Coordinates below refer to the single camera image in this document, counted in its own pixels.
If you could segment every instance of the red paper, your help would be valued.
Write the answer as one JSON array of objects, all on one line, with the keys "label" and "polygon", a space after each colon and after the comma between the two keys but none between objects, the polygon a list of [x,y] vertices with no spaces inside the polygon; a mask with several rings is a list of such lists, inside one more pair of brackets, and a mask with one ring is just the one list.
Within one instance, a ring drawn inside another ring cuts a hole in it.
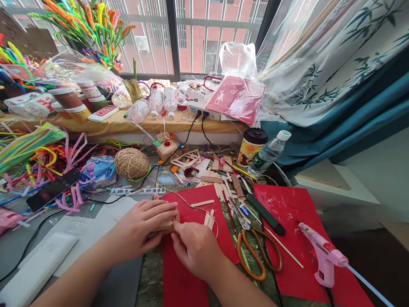
[{"label": "red paper", "polygon": [[[201,208],[211,211],[214,209],[214,218],[219,225],[219,234],[217,242],[220,249],[234,264],[239,264],[236,248],[230,235],[229,228],[220,206],[219,199],[214,189],[214,185],[207,185],[200,188],[178,191],[189,203],[199,203],[206,200],[214,200],[213,204],[201,206]],[[194,210],[189,207],[178,195],[170,193],[164,196],[168,202],[177,202],[180,213],[180,222],[197,222],[203,224],[206,212],[203,210]],[[214,223],[213,233],[216,235],[217,226]],[[208,307],[206,283],[190,273],[173,249],[173,241],[170,235],[163,238],[163,294],[164,307],[169,306],[195,306]]]},{"label": "red paper", "polygon": [[[287,188],[272,185],[254,184],[254,194],[259,202],[275,217],[286,230],[283,237],[277,236],[285,247],[304,266],[302,269],[282,248],[282,271],[275,274],[278,288],[282,295],[303,298],[310,301],[329,303],[328,295],[315,279],[318,262],[314,248],[307,237],[298,229],[296,220],[303,222],[331,242],[314,203],[306,189]],[[263,219],[266,228],[274,230]],[[276,250],[267,240],[267,249],[274,260]],[[335,266],[335,286],[332,294],[339,306],[373,306],[355,276],[347,269]]]},{"label": "red paper", "polygon": [[206,105],[206,109],[254,124],[265,85],[245,78],[226,76]]}]

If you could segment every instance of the pink glue gun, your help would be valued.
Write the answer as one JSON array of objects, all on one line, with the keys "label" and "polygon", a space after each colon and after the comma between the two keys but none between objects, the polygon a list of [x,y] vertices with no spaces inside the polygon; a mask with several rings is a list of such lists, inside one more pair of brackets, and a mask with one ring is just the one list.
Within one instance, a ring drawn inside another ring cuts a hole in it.
[{"label": "pink glue gun", "polygon": [[17,225],[24,227],[30,226],[29,224],[23,222],[26,218],[20,214],[14,213],[12,211],[0,208],[0,235],[6,231],[8,228],[14,228]]},{"label": "pink glue gun", "polygon": [[335,283],[334,264],[339,267],[345,267],[348,263],[339,250],[334,249],[326,239],[324,239],[315,230],[304,223],[299,223],[298,227],[302,233],[310,240],[318,259],[318,272],[314,274],[319,284],[327,288],[332,288]]}]

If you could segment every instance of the air conditioner unit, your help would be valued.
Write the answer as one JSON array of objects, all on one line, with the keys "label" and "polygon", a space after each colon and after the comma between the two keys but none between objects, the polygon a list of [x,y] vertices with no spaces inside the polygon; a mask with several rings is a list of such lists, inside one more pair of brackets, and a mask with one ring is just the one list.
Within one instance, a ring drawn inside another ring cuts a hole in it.
[{"label": "air conditioner unit", "polygon": [[148,38],[146,36],[135,35],[135,41],[136,41],[136,47],[138,48],[139,51],[146,50],[150,52]]}]

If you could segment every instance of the hand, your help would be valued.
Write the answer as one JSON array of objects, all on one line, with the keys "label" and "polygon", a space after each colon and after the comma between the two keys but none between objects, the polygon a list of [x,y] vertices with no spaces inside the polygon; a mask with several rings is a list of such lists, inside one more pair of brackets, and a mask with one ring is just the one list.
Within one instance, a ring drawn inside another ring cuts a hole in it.
[{"label": "hand", "polygon": [[134,205],[101,240],[101,250],[109,254],[112,265],[139,257],[155,248],[165,231],[147,238],[160,224],[176,216],[177,203],[142,200]]},{"label": "hand", "polygon": [[173,221],[177,233],[172,233],[173,248],[183,265],[208,284],[216,278],[219,268],[228,259],[220,249],[209,227],[198,223]]}]

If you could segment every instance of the scissors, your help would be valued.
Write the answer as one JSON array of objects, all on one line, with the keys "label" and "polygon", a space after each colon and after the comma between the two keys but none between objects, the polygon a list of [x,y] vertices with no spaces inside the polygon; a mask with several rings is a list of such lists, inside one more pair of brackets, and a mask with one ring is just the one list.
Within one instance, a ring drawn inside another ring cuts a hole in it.
[{"label": "scissors", "polygon": [[[256,251],[251,247],[250,243],[247,241],[247,237],[246,234],[248,232],[251,232],[253,234],[253,236],[256,238],[257,244],[261,250],[261,254],[263,255],[264,258],[264,262],[267,265],[267,267],[274,273],[279,273],[282,269],[282,257],[281,257],[281,253],[280,250],[278,249],[278,246],[276,244],[276,242],[272,239],[271,236],[269,236],[268,234],[266,234],[263,230],[251,227],[251,225],[249,225],[244,217],[244,215],[241,213],[241,211],[238,209],[237,204],[235,202],[235,200],[233,199],[233,210],[236,212],[237,217],[239,218],[239,222],[242,226],[242,231],[239,233],[239,236],[237,238],[237,256],[239,257],[240,260],[240,264],[243,267],[244,271],[254,280],[256,281],[264,281],[267,278],[267,272],[265,269],[264,264],[262,263],[262,261],[260,260],[260,257],[258,256],[258,254],[256,253]],[[266,237],[267,239],[270,240],[270,242],[274,245],[274,247],[276,248],[277,251],[277,255],[278,255],[278,259],[279,259],[279,265],[277,268],[275,268],[273,266],[272,263],[270,263],[267,254],[265,252],[264,246],[259,238],[259,235],[262,235],[264,237]],[[248,250],[250,251],[250,253],[253,255],[254,259],[256,260],[256,262],[259,264],[262,273],[260,275],[255,275],[253,274],[249,268],[247,268],[242,253],[241,253],[241,245],[242,245],[242,240],[244,241],[245,245],[247,246]]]}]

